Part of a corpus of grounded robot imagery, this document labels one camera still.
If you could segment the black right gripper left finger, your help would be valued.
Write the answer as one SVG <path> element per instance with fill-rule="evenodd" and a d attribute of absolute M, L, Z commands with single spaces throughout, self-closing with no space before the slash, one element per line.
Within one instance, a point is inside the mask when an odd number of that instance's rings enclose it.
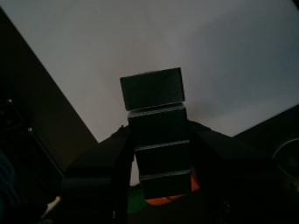
<path fill-rule="evenodd" d="M 127 224 L 133 162 L 130 130 L 122 126 L 66 171 L 58 224 Z"/>

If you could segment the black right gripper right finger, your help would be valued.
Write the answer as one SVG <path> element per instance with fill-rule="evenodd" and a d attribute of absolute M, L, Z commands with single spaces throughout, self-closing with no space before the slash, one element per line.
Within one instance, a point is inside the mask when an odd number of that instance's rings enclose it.
<path fill-rule="evenodd" d="M 213 224 L 258 224 L 274 209 L 274 162 L 237 138 L 197 122 L 192 159 L 201 189 L 210 200 Z"/>

